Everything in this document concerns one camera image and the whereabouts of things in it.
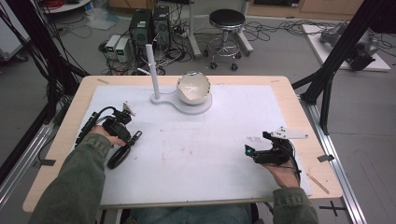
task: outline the haptic device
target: haptic device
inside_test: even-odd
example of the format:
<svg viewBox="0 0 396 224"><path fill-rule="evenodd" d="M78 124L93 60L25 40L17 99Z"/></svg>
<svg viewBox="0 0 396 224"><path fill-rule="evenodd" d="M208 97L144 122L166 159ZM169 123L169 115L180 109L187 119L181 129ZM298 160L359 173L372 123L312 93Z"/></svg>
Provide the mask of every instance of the haptic device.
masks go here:
<svg viewBox="0 0 396 224"><path fill-rule="evenodd" d="M102 113L108 109L113 110L113 116L105 116L100 118ZM131 151L131 147L134 146L134 143L139 139L142 135L141 131L137 131L134 136L131 136L129 131L126 129L125 125L128 124L132 119L131 115L134 115L132 110L129 108L127 104L124 103L122 112L117 110L113 106L108 106L102 109L99 113L93 112L91 117L88 119L87 123L85 123L84 127L81 129L81 132L78 135L76 140L76 146L82 141L82 139L87 135L87 133L99 122L105 119L102 126L104 129L111 135L117 136L122 139L126 143L124 147L120 147L110 158L107 163L107 167L110 169L114 169L119 166L128 154Z"/></svg>
<svg viewBox="0 0 396 224"><path fill-rule="evenodd" d="M251 157L258 164L281 164L292 159L293 166L296 170L298 179L300 180L300 170L297 161L294 158L294 146L289 139L291 138L307 138L308 135L296 132L284 127L272 133L262 132L262 137L272 142L273 147L269 150L257 151L253 147L245 145L245 154Z"/></svg>

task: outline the white base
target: white base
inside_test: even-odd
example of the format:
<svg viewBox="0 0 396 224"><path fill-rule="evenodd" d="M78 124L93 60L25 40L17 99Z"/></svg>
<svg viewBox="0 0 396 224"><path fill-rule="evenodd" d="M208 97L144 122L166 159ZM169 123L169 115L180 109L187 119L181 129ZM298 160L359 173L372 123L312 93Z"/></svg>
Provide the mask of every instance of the white base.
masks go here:
<svg viewBox="0 0 396 224"><path fill-rule="evenodd" d="M212 106L212 94L209 93L207 99L198 105L188 105L181 101L177 92L173 91L170 93L160 93L160 99L155 98L155 94L151 95L151 102L155 105L169 104L172 105L177 111L185 115L200 115L205 113L210 106Z"/></svg>
<svg viewBox="0 0 396 224"><path fill-rule="evenodd" d="M315 25L303 25L303 29L307 33L317 33L321 31L321 29ZM316 35L308 35L307 38L312 49L317 54L320 63L323 64L326 61L327 57L329 57L329 54L332 51L332 47L328 43L320 43L320 33ZM367 65L367 67L365 67L363 71L387 72L388 70L390 70L390 67L377 54L373 55L373 58L375 59L375 61ZM340 69L352 70L350 65L346 62L343 62L343 64L341 64Z"/></svg>

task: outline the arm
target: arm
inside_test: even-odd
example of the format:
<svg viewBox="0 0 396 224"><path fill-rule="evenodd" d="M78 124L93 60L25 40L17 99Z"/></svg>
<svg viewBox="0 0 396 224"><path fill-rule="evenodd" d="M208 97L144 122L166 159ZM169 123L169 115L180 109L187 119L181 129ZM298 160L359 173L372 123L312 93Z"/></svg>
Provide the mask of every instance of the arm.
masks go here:
<svg viewBox="0 0 396 224"><path fill-rule="evenodd" d="M93 223L105 183L104 161L113 144L124 145L101 126L94 127L67 156L29 223Z"/></svg>
<svg viewBox="0 0 396 224"><path fill-rule="evenodd" d="M281 166L263 165L281 187L274 194L274 224L316 224L318 215L300 188L291 161Z"/></svg>

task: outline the power supply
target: power supply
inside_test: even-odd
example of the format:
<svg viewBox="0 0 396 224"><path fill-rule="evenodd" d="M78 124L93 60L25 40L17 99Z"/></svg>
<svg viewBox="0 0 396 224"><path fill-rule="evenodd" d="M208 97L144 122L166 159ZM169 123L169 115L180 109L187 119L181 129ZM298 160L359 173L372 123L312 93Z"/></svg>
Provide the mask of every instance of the power supply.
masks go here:
<svg viewBox="0 0 396 224"><path fill-rule="evenodd" d="M116 46L116 53L120 63L128 63L132 57L132 49L128 37L120 38L119 44Z"/></svg>
<svg viewBox="0 0 396 224"><path fill-rule="evenodd" d="M106 43L106 56L108 59L117 60L116 46L119 43L120 35L113 35Z"/></svg>
<svg viewBox="0 0 396 224"><path fill-rule="evenodd" d="M154 33L157 40L157 49L171 47L169 6L156 6L153 12Z"/></svg>

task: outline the white pole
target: white pole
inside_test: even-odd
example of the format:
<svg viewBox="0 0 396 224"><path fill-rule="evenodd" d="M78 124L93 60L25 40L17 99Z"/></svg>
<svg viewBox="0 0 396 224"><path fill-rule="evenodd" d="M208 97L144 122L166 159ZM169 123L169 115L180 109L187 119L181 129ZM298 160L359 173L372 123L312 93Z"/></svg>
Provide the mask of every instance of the white pole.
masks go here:
<svg viewBox="0 0 396 224"><path fill-rule="evenodd" d="M152 45L146 45L146 52L148 53L148 67L151 73L152 86L154 87L155 99L160 99L160 88L158 87L157 69L155 67L154 54L152 52Z"/></svg>

